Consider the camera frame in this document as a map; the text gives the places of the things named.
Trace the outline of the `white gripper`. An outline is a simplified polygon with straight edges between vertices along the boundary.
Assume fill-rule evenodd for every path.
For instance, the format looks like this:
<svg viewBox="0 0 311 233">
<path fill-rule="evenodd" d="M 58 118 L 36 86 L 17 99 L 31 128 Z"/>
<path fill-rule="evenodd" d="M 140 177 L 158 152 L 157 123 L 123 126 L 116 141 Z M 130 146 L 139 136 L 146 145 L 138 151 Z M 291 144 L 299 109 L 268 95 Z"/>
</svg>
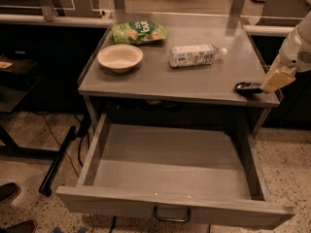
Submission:
<svg viewBox="0 0 311 233">
<path fill-rule="evenodd" d="M 304 34 L 297 26 L 284 40 L 277 55 L 268 68 L 260 88 L 274 92 L 295 81 L 295 73 L 311 70 L 310 34 Z"/>
</svg>

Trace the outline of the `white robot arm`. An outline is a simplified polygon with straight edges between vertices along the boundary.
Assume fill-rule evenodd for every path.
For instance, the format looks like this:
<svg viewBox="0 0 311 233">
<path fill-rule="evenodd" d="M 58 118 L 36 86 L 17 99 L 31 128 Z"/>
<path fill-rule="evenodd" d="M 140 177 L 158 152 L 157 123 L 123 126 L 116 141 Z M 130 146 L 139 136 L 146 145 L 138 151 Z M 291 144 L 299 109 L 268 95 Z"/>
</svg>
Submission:
<svg viewBox="0 0 311 233">
<path fill-rule="evenodd" d="M 311 12 L 282 43 L 260 89 L 274 92 L 295 81 L 295 74 L 311 70 Z"/>
</svg>

